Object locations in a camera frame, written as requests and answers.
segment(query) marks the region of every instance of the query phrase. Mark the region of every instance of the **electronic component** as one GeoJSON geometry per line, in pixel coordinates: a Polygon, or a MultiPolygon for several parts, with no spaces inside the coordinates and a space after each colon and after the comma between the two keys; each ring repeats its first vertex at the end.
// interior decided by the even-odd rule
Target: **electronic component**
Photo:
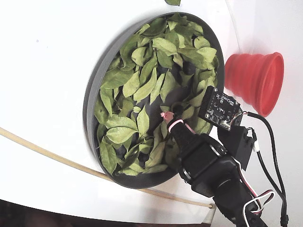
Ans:
{"type": "Polygon", "coordinates": [[[242,115],[234,119],[239,113],[241,113],[240,103],[233,97],[220,92],[213,86],[207,87],[198,117],[230,131],[232,125],[240,125],[242,115]]]}

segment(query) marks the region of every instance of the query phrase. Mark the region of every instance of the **white wall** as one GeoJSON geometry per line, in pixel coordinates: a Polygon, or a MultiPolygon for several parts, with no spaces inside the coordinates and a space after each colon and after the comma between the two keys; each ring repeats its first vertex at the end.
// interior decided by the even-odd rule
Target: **white wall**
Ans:
{"type": "MultiPolygon", "coordinates": [[[[282,91],[277,105],[267,120],[273,128],[277,158],[285,183],[290,227],[302,226],[303,192],[303,1],[301,0],[229,0],[240,49],[248,53],[280,52],[285,62],[282,91]]],[[[247,105],[244,109],[252,110],[247,105]]],[[[255,120],[244,118],[243,124],[255,128],[263,159],[275,176],[268,132],[255,120]]],[[[252,154],[246,176],[258,193],[272,188],[252,154]]],[[[269,227],[280,226],[281,200],[278,196],[263,212],[269,227]]],[[[212,226],[233,226],[219,211],[212,226]]]]}

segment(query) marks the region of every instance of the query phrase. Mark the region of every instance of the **black cable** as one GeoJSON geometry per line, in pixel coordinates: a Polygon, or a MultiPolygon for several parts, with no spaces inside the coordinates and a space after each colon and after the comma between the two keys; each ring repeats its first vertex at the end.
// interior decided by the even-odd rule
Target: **black cable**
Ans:
{"type": "Polygon", "coordinates": [[[277,184],[275,183],[275,181],[273,180],[273,178],[268,173],[268,171],[266,169],[266,166],[265,166],[265,164],[263,162],[261,153],[257,152],[257,155],[258,155],[259,162],[260,162],[260,164],[262,166],[262,169],[263,169],[266,177],[268,178],[268,180],[273,185],[274,189],[276,190],[276,192],[278,193],[278,195],[282,199],[281,221],[280,221],[280,224],[281,224],[282,227],[287,227],[288,215],[287,215],[286,193],[285,193],[285,187],[284,187],[283,180],[282,180],[282,177],[281,177],[281,174],[280,174],[280,171],[279,171],[279,167],[278,167],[278,161],[277,161],[277,157],[276,157],[276,145],[275,145],[274,133],[272,131],[272,128],[271,128],[270,124],[268,123],[268,121],[264,117],[262,117],[262,116],[260,116],[258,114],[255,114],[255,113],[251,113],[251,112],[248,112],[248,116],[254,117],[254,118],[257,118],[257,119],[261,120],[266,125],[266,127],[267,127],[267,129],[269,131],[269,135],[270,135],[270,139],[271,139],[271,147],[272,147],[272,152],[273,152],[274,165],[275,165],[275,169],[276,169],[276,175],[278,177],[278,180],[279,180],[279,183],[280,183],[280,186],[281,186],[281,190],[279,189],[279,187],[277,186],[277,184]]]}

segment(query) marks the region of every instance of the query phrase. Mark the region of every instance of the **dark floor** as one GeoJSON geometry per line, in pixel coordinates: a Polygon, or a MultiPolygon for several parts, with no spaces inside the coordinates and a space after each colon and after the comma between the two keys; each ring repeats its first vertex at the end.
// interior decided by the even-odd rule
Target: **dark floor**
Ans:
{"type": "Polygon", "coordinates": [[[156,225],[104,221],[51,213],[0,200],[0,227],[210,227],[210,225],[156,225]]]}

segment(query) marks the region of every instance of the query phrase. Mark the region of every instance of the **white table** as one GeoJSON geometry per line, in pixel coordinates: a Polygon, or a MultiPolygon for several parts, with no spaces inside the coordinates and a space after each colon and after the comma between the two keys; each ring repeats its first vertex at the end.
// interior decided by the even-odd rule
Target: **white table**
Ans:
{"type": "MultiPolygon", "coordinates": [[[[224,0],[12,0],[0,4],[0,127],[102,171],[85,138],[83,98],[100,55],[146,16],[184,11],[214,30],[225,60],[238,51],[224,0]]],[[[210,223],[214,210],[161,199],[73,169],[0,136],[0,199],[37,209],[128,222],[210,223]]],[[[154,187],[213,202],[179,176],[154,187]]]]}

